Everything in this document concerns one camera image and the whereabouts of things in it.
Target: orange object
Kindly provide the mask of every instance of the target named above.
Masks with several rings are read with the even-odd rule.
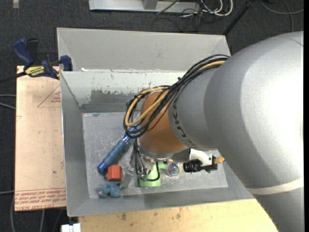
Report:
[[[111,165],[107,169],[107,179],[108,180],[122,180],[122,167],[119,165]]]

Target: orange cylinder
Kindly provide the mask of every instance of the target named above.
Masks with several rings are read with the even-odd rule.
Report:
[[[140,114],[146,111],[156,100],[161,92],[156,92],[148,96],[141,107]],[[142,125],[145,124],[155,108],[147,115]],[[156,118],[150,123],[149,131],[139,138],[139,143],[146,150],[158,154],[166,154],[186,148],[172,131],[169,123],[167,105],[160,111]]]

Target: green object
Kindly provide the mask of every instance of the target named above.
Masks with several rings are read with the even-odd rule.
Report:
[[[159,163],[158,168],[159,168],[159,171],[160,171],[161,168],[166,168],[166,165],[163,164],[163,163]],[[140,179],[140,187],[141,188],[161,186],[161,176],[159,176],[159,178],[158,178],[158,170],[156,168],[156,164],[153,166],[153,169],[150,171],[149,175],[147,176],[147,179],[154,180],[154,181]]]

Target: black connector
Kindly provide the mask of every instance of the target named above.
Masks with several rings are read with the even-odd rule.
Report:
[[[186,173],[195,173],[205,170],[210,173],[212,170],[218,169],[218,164],[215,163],[216,157],[212,156],[211,165],[201,167],[202,162],[199,159],[194,159],[183,164],[183,169]]]

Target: gray carpet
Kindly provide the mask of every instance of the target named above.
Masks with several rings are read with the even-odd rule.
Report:
[[[201,21],[198,29],[188,19],[172,14],[135,12],[90,12],[89,0],[19,0],[19,9],[13,9],[12,0],[0,0],[0,79],[13,75],[16,65],[24,64],[13,51],[19,38],[38,38],[40,57],[57,58],[56,28],[97,28],[136,31],[187,32],[222,34],[246,0],[233,0],[230,16],[213,23]],[[304,0],[287,0],[291,11],[304,7]],[[282,1],[267,4],[273,10],[288,12]],[[304,29],[304,13],[293,15],[294,31]],[[262,39],[291,31],[291,17],[266,10],[257,0],[228,35],[232,54]],[[15,94],[16,82],[0,84],[0,94]],[[15,106],[14,99],[0,98]],[[0,106],[0,191],[14,189],[15,111]],[[0,231],[10,231],[12,195],[0,196]],[[58,210],[47,210],[43,231],[51,231]],[[42,212],[14,214],[16,231],[39,231]],[[59,224],[68,223],[65,212]]]

